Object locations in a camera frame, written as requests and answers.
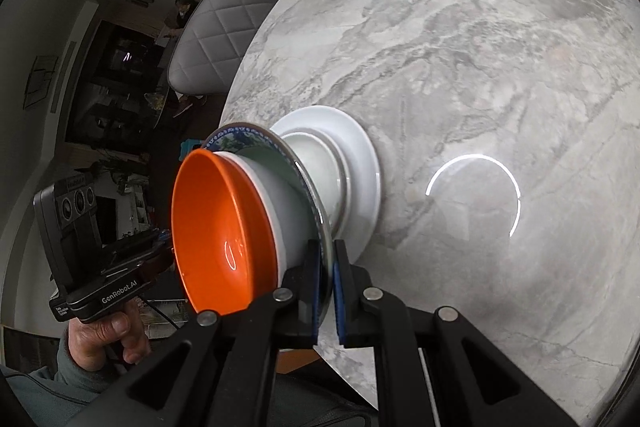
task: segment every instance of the chair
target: chair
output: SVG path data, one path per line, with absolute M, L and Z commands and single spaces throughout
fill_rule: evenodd
M 258 28 L 277 0 L 202 0 L 169 63 L 168 81 L 184 94 L 228 92 Z

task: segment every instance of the bolt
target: bolt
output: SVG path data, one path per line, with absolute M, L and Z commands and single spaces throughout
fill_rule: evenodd
M 277 302 L 286 302 L 293 297 L 293 292 L 289 288 L 276 288 L 273 291 L 273 298 Z
M 362 295 L 367 299 L 367 301 L 379 301 L 380 299 L 382 299 L 384 293 L 380 288 L 371 286 L 369 288 L 365 288 L 364 292 L 362 292 Z
M 206 311 L 200 312 L 196 320 L 198 321 L 198 324 L 201 326 L 213 326 L 218 321 L 218 316 L 216 315 L 216 312 L 212 312 L 211 310 L 206 310 Z
M 453 322 L 458 318 L 458 311 L 450 306 L 444 306 L 438 310 L 438 317 L 443 321 Z

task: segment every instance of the stack of bowls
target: stack of bowls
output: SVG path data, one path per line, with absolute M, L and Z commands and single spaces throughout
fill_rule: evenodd
M 346 182 L 345 194 L 332 193 L 340 183 L 331 182 L 325 169 L 318 172 L 318 155 L 332 152 L 331 144 L 307 131 L 287 139 L 308 156 L 305 161 L 268 129 L 225 125 L 180 166 L 172 232 L 178 270 L 197 312 L 224 315 L 247 308 L 279 286 L 284 272 L 302 263 L 309 240 L 316 240 L 322 259 L 319 318 L 324 317 L 332 288 L 332 228 L 335 233 L 343 221 Z M 344 169 L 334 168 L 344 179 Z M 331 220 L 322 201 L 330 204 Z

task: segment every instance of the person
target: person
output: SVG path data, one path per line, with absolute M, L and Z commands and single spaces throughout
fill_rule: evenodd
M 189 18 L 197 8 L 198 3 L 196 0 L 175 0 L 175 7 L 178 9 L 178 15 L 175 18 L 177 28 L 169 30 L 168 35 L 171 37 L 180 37 L 184 31 L 184 27 L 187 25 Z M 178 97 L 178 108 L 175 111 L 174 118 L 180 116 L 186 110 L 193 107 L 193 104 L 199 100 L 200 103 L 206 102 L 206 98 L 203 102 L 202 96 L 189 96 L 181 92 L 175 91 Z
M 58 348 L 55 375 L 46 367 L 25 375 L 0 365 L 6 383 L 37 427 L 65 426 L 118 379 L 114 363 L 106 356 L 105 347 L 109 344 L 122 343 L 127 363 L 138 363 L 150 354 L 136 301 L 131 299 L 122 312 L 91 324 L 70 320 Z M 1 385 L 0 397 L 7 399 Z M 300 378 L 276 375 L 272 398 L 268 427 L 378 427 L 372 408 L 356 405 Z

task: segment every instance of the round table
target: round table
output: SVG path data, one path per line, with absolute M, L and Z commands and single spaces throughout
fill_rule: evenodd
M 354 117 L 383 171 L 358 264 L 459 309 L 589 425 L 640 332 L 636 28 L 638 0 L 280 0 L 222 120 Z M 332 320 L 318 351 L 375 404 L 372 350 Z

